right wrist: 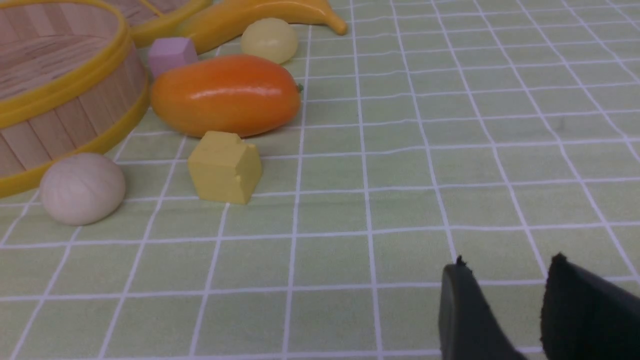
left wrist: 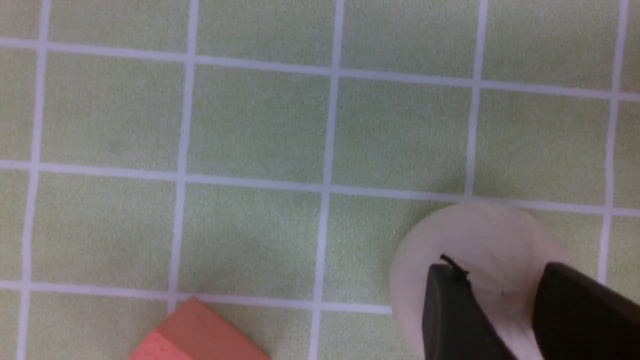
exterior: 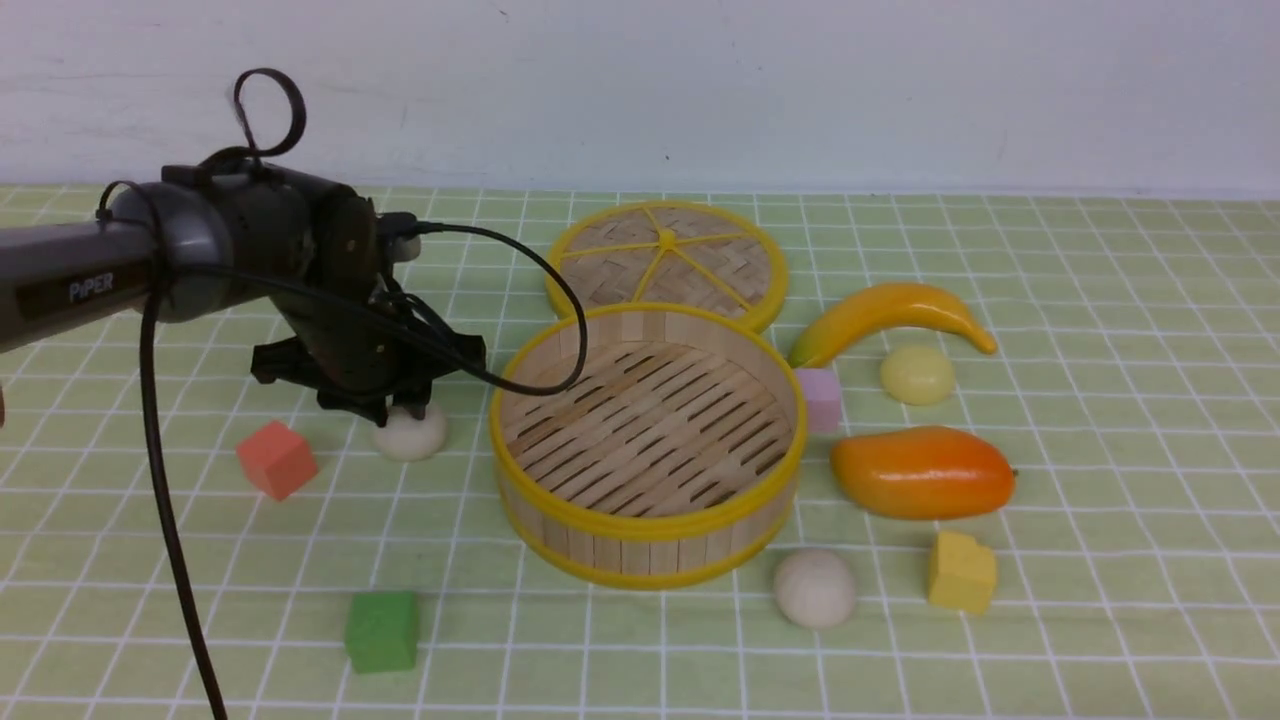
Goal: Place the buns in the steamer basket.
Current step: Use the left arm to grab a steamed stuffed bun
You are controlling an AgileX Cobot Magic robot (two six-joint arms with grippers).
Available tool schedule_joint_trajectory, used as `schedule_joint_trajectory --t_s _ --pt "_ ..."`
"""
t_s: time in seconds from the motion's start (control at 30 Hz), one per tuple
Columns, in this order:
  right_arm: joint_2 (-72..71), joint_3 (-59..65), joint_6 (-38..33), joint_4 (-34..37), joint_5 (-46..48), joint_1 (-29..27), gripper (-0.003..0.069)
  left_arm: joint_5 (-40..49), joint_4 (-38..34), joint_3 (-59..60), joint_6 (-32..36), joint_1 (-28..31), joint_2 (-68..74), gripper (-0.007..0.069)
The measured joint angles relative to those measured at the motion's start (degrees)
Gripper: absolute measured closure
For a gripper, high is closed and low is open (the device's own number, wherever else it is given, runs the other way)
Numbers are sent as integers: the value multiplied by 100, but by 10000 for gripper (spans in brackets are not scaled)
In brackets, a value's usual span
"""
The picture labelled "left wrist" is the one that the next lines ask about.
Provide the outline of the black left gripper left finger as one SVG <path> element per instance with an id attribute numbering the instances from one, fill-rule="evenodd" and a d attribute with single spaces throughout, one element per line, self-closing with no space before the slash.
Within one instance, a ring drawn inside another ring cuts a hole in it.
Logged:
<path id="1" fill-rule="evenodd" d="M 446 254 L 429 266 L 422 312 L 426 360 L 514 360 L 473 294 L 469 272 Z"/>

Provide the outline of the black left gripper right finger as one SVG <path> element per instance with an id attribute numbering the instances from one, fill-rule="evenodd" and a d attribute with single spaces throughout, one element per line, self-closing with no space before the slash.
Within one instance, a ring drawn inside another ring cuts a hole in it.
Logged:
<path id="1" fill-rule="evenodd" d="M 577 269 L 549 262 L 532 328 L 545 360 L 637 360 L 640 307 Z"/>

